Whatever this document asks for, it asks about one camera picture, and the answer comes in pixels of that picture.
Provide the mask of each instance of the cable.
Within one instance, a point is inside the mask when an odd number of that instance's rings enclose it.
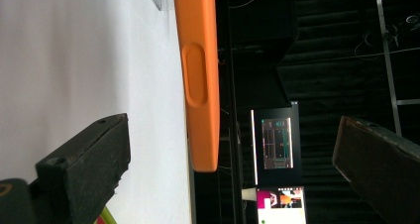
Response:
[[[224,173],[224,174],[227,174],[227,175],[232,175],[230,172],[228,172],[228,171],[226,171],[226,170],[223,170],[223,169],[219,169],[219,173],[220,172],[222,172],[222,173]]]
[[[242,7],[245,7],[245,6],[249,5],[250,3],[254,2],[254,1],[255,0],[250,0],[248,3],[242,4],[242,5],[238,5],[238,6],[230,6],[229,8],[233,8],[233,9],[235,9],[235,8],[242,8]]]
[[[228,115],[229,115],[229,112],[228,112],[228,111],[226,111],[226,110],[224,110],[223,108],[220,108],[220,110],[221,110],[222,112],[224,112],[224,113],[226,113],[226,114],[228,114]]]
[[[362,60],[366,60],[366,61],[373,61],[376,60],[377,58],[379,58],[379,56],[375,57],[375,58],[363,58],[363,56],[359,56],[357,53],[358,48],[366,41],[366,39],[364,39],[363,41],[361,41],[356,47],[355,47],[355,57],[362,59]]]
[[[367,30],[364,35],[363,35],[363,40],[362,43],[365,42],[368,46],[373,47],[369,42],[368,42],[368,36],[371,34],[371,30]]]
[[[399,50],[399,51],[390,52],[390,54],[405,53],[405,52],[411,52],[411,51],[417,51],[417,50],[420,50],[420,48],[412,48],[412,49]],[[311,62],[323,62],[323,61],[341,60],[341,59],[348,59],[348,58],[361,58],[361,57],[370,57],[370,56],[383,56],[383,53],[363,55],[363,56],[343,56],[343,57],[336,57],[336,58],[313,59],[313,60],[300,61],[300,62],[295,62],[295,63],[285,63],[285,64],[281,64],[280,66],[288,66],[288,65],[295,65],[295,64],[306,64],[306,63],[311,63]]]

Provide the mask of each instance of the computer monitor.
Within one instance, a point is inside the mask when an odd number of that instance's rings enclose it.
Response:
[[[306,223],[303,186],[257,188],[259,224]]]
[[[256,185],[301,183],[298,104],[291,105],[251,111]]]

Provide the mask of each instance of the screen display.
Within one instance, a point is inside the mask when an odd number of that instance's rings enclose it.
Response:
[[[305,224],[305,195],[303,186],[258,188],[259,224]]]
[[[293,168],[290,118],[262,119],[263,167]]]
[[[251,110],[256,185],[289,186],[302,183],[298,104]]]

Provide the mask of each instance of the dark background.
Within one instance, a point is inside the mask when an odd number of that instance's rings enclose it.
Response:
[[[237,6],[249,1],[230,0],[230,4]],[[418,13],[419,2],[382,0],[386,25],[398,24]],[[280,29],[289,30],[289,38],[282,38],[284,32],[282,36],[273,31],[272,40],[233,42],[233,67],[238,75],[235,86],[240,98],[236,108],[241,138],[241,185],[243,188],[254,186],[250,107],[287,106],[289,101],[298,101],[302,184],[306,190],[308,223],[384,223],[332,165],[341,116],[361,118],[394,130],[376,0],[295,0],[295,11],[290,14],[296,16],[296,34],[293,27]],[[231,93],[227,89],[229,74],[225,69],[229,64],[224,54],[225,19],[218,16],[222,137],[229,134],[229,116],[232,115]],[[252,24],[248,26],[257,28],[266,22]],[[419,34],[420,30],[401,32],[398,47],[393,42],[390,44],[397,99],[420,98]],[[252,81],[250,74],[253,73],[263,74],[263,80],[267,77],[272,80],[270,84]],[[277,94],[275,101],[263,102],[265,95],[273,93]],[[399,106],[398,111],[403,137],[419,144],[420,105]],[[229,139],[221,140],[219,168],[215,173],[195,174],[199,224],[235,223],[231,145]],[[244,201],[240,208],[246,223],[257,223],[255,203]]]

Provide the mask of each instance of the orange handle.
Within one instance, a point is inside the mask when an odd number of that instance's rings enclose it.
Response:
[[[220,129],[215,0],[174,3],[192,166],[215,171]]]

